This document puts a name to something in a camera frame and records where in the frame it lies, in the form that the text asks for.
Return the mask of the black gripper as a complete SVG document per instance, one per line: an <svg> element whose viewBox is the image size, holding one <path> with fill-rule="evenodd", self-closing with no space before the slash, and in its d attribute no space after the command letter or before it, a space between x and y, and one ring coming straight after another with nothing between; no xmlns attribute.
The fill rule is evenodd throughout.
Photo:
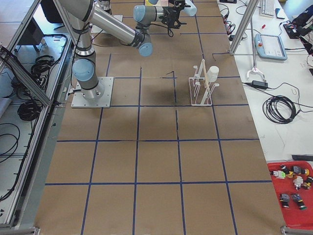
<svg viewBox="0 0 313 235"><path fill-rule="evenodd" d="M161 22L167 26L168 29L179 29L182 25L186 25L184 22L179 21L180 12L188 6L184 0L170 0L173 6L163 7L163 16Z"/></svg>

